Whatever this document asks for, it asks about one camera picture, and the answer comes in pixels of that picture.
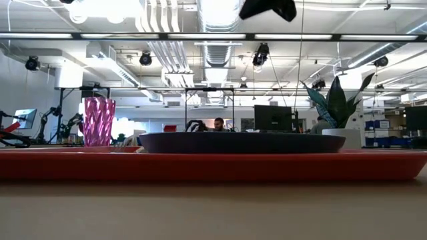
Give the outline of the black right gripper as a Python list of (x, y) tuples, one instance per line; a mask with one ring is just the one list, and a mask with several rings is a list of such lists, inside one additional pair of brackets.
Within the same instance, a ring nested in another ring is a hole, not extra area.
[(266, 11), (275, 12), (287, 22), (291, 22), (297, 15), (294, 0), (246, 0), (239, 16), (245, 20)]

